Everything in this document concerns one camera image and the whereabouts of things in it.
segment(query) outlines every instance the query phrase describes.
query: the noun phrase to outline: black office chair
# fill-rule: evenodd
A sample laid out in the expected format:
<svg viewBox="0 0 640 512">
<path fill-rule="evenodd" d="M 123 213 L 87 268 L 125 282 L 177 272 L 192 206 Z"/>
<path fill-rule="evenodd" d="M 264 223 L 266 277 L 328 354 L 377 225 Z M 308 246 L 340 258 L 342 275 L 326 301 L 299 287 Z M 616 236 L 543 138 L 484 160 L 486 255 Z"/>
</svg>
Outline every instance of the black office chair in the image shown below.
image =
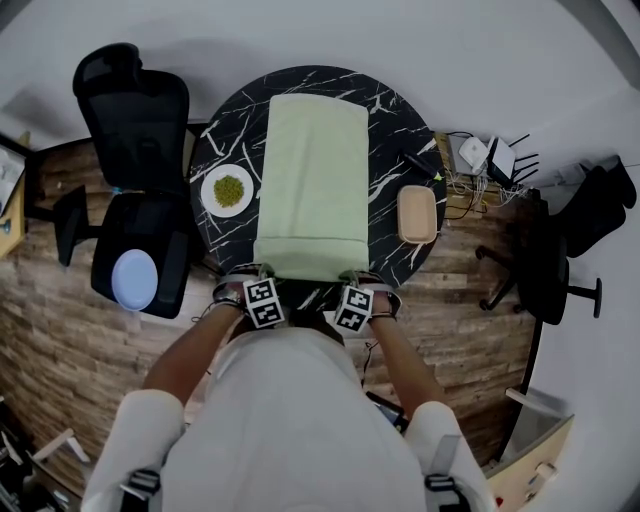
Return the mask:
<svg viewBox="0 0 640 512">
<path fill-rule="evenodd" d="M 578 192 L 557 215 L 541 215 L 536 221 L 526 248 L 519 245 L 516 232 L 513 260 L 486 247 L 476 250 L 478 259 L 487 256 L 510 270 L 509 278 L 496 297 L 480 301 L 483 310 L 491 311 L 517 284 L 521 304 L 515 312 L 528 310 L 533 316 L 557 325 L 564 314 L 567 294 L 594 301 L 595 318 L 600 316 L 602 281 L 595 289 L 569 286 L 569 261 L 586 252 L 607 234 L 619 228 L 626 219 L 625 207 L 636 202 L 636 190 L 626 169 L 617 159 L 605 171 L 596 167 L 588 172 Z"/>
<path fill-rule="evenodd" d="M 107 182 L 144 193 L 114 196 L 100 227 L 88 224 L 84 187 L 62 198 L 54 206 L 54 215 L 61 211 L 54 219 L 60 262 L 68 265 L 76 243 L 97 237 L 91 286 L 115 300 L 113 267 L 123 253 L 140 249 L 158 272 L 156 295 L 143 311 L 175 318 L 190 262 L 204 255 L 183 176 L 189 92 L 177 76 L 143 70 L 138 49 L 126 43 L 85 57 L 73 92 Z"/>
</svg>

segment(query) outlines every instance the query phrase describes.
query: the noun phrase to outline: wooden floor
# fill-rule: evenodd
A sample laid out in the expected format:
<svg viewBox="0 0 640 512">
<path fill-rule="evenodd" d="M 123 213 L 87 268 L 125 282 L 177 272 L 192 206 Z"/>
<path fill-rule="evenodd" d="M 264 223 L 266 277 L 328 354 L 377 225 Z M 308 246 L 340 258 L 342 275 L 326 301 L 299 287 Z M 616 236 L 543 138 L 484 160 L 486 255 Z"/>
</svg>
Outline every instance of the wooden floor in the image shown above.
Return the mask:
<svg viewBox="0 0 640 512">
<path fill-rule="evenodd" d="M 52 206 L 79 184 L 89 194 L 90 221 L 99 224 L 111 200 L 93 146 L 51 152 L 40 169 L 45 198 Z M 497 196 L 487 194 L 489 204 Z M 450 196 L 454 204 L 467 199 Z M 445 221 L 425 265 L 400 290 L 400 322 L 425 360 L 435 365 L 462 430 L 481 464 L 498 448 L 512 404 L 504 390 L 522 382 L 534 321 L 515 315 L 510 295 L 493 312 L 478 302 L 504 280 L 497 264 L 478 261 L 474 249 L 484 244 L 508 254 L 505 226 L 530 216 L 529 201 L 518 200 L 486 214 L 470 212 Z M 449 209 L 458 217 L 462 210 Z M 213 278 L 192 272 L 178 318 L 166 321 L 130 313 L 90 287 L 94 241 L 76 247 L 72 264 L 58 264 L 53 225 L 29 222 L 26 240 L 0 260 L 0 394 L 43 446 L 71 427 L 94 460 L 109 433 L 118 404 L 142 382 L 154 360 L 192 325 L 210 302 Z M 361 372 L 367 357 L 363 338 L 347 340 Z M 379 348 L 372 352 L 365 387 L 395 401 Z M 198 393 L 189 407 L 197 411 Z M 75 460 L 55 455 L 52 469 L 81 492 Z"/>
</svg>

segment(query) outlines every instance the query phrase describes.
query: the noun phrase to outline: light green towel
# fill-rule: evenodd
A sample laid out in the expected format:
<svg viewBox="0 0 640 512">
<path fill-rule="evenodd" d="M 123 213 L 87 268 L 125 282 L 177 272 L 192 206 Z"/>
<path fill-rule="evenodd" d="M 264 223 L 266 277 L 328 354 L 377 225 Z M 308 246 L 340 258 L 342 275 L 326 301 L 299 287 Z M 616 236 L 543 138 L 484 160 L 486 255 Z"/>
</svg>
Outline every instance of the light green towel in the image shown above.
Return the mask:
<svg viewBox="0 0 640 512">
<path fill-rule="evenodd" d="M 368 270 L 368 116 L 325 96 L 271 99 L 253 252 L 277 277 Z"/>
</svg>

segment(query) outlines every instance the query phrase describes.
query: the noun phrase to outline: round table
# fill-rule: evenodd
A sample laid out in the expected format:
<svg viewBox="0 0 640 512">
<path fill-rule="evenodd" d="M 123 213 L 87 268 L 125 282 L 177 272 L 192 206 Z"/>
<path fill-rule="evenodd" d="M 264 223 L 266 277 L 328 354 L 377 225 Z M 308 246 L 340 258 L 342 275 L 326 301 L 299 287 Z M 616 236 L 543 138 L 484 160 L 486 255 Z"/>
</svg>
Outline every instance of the round table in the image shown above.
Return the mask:
<svg viewBox="0 0 640 512">
<path fill-rule="evenodd" d="M 231 96 L 215 113 L 196 145 L 190 170 L 193 211 L 209 252 L 224 271 L 253 261 L 260 199 L 254 196 L 240 215 L 221 219 L 202 206 L 200 187 L 206 174 L 223 163 L 238 164 L 252 175 L 260 190 L 269 120 L 269 100 L 278 94 L 305 93 L 340 98 L 369 111 L 369 262 L 370 270 L 398 287 L 425 261 L 433 243 L 412 245 L 398 237 L 397 196 L 405 185 L 431 187 L 436 196 L 438 232 L 446 207 L 442 159 L 433 133 L 398 93 L 371 77 L 330 66 L 299 66 L 254 80 Z M 442 180 L 429 176 L 398 157 L 414 151 Z M 331 309 L 340 284 L 310 281 L 278 282 L 283 304 L 299 309 Z"/>
</svg>

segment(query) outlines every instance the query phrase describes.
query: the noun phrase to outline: chair seat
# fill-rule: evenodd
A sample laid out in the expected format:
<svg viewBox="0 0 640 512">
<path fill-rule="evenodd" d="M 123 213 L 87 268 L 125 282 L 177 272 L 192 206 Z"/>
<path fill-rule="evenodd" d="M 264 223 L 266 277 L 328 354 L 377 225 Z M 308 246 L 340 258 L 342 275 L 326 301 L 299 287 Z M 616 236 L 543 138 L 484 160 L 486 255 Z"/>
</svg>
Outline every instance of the chair seat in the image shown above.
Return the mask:
<svg viewBox="0 0 640 512">
<path fill-rule="evenodd" d="M 111 274 L 126 251 L 140 249 L 158 270 L 158 291 L 143 311 L 175 318 L 182 305 L 190 263 L 193 218 L 187 201 L 172 195 L 121 194 L 111 201 L 91 268 L 91 287 L 114 300 Z"/>
</svg>

